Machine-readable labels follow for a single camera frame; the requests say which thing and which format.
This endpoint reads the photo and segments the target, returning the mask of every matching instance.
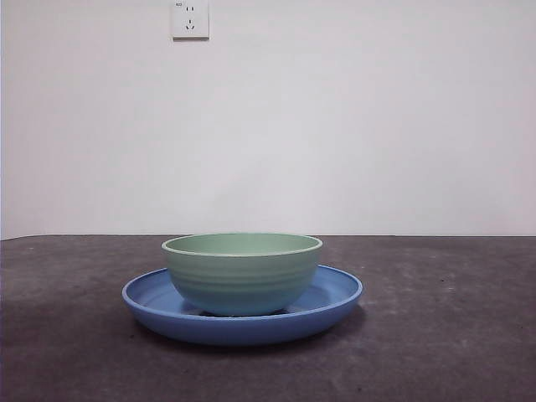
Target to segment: tableware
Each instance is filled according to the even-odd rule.
[[[122,296],[142,325],[166,337],[247,346],[291,341],[324,331],[352,311],[362,291],[363,285],[355,276],[320,265],[311,285],[285,310],[257,317],[215,317],[184,300],[163,268],[128,282]]]
[[[322,242],[276,233],[197,234],[165,241],[171,281],[186,300],[223,316],[282,309],[309,286]]]

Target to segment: electrical outlet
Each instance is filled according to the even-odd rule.
[[[209,37],[209,0],[176,0],[171,10],[173,39]]]

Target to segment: table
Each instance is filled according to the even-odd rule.
[[[5,401],[535,401],[536,238],[320,236],[360,306],[311,338],[206,347],[138,325],[121,288],[172,236],[2,242]]]

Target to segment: white wall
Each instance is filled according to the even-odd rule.
[[[3,238],[536,235],[535,1],[169,3],[3,1]]]

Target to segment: green bowl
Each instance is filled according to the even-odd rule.
[[[297,234],[197,234],[165,241],[171,281],[189,302],[221,316],[280,310],[309,286],[322,242]]]

